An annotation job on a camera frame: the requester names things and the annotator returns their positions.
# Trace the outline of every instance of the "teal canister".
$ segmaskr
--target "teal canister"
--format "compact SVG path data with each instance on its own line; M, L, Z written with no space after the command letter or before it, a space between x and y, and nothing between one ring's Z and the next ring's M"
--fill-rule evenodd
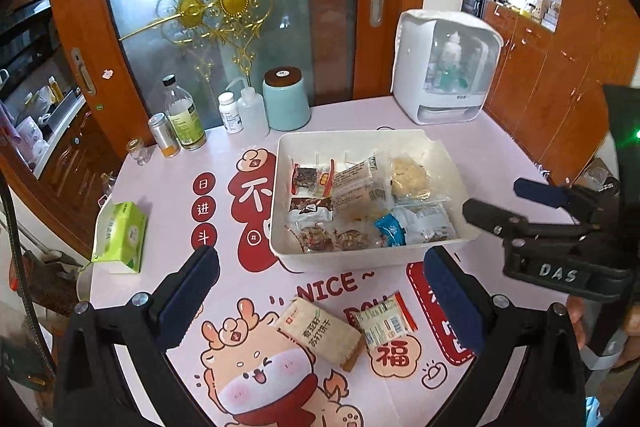
M269 127L276 131L300 129L311 118L305 79L298 68L285 66L267 71L262 96Z

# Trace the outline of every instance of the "pink tablecloth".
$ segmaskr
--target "pink tablecloth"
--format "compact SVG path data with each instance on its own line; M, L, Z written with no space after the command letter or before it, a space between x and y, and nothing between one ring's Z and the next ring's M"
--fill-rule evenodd
M391 97L316 107L303 130L415 128ZM519 200L519 176L542 181L516 144L484 113L474 121L423 127L442 140L469 195L510 208L532 221L569 223L560 210ZM268 247L274 154L282 133L242 144L222 128L205 146L165 159L128 158L113 197L134 201L148 213L142 272L94 271L92 303L124 304L152 292L200 244L215 243L222 275L179 347L169 352L187 388L217 425L278 427L422 427L455 388L472 359L461 346L421 277L420 263L370 271L286 271ZM566 296L502 275L500 240L487 233L456 248L463 269L491 294L520 306L546 309ZM286 340L270 324L295 295L345 317L400 291L418 330L401 341L363 353L351 373L331 367ZM142 414L160 423L125 349L118 355ZM484 421L499 412L522 353L514 357ZM282 412L293 416L287 420Z

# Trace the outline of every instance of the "green tissue box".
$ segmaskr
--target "green tissue box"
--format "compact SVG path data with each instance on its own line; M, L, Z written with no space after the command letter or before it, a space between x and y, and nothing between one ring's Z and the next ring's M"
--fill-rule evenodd
M131 201L107 200L95 224L92 263L109 273L139 273L146 216Z

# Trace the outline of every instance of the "white appliance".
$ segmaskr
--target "white appliance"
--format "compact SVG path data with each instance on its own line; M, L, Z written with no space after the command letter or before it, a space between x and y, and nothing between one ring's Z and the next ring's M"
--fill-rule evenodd
M503 45L500 34L473 15L408 10L396 30L391 92L417 124L473 120Z

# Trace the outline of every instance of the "screw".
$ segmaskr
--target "screw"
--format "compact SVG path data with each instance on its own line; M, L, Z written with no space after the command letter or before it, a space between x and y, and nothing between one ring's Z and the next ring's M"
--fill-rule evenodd
M148 302L149 302L149 294L145 292L136 293L131 298L131 303L134 306L144 306Z
M76 307L74 308L74 311L78 315L80 315L80 314L83 314L88 309L89 309L89 303L87 301L80 301L80 302L78 302L78 304L76 304Z
M494 295L493 301L494 305L501 309L508 308L509 304L511 304L510 300L506 296L500 294Z
M556 315L560 315L561 317L566 315L566 308L564 307L564 304L556 302L554 303L553 308Z

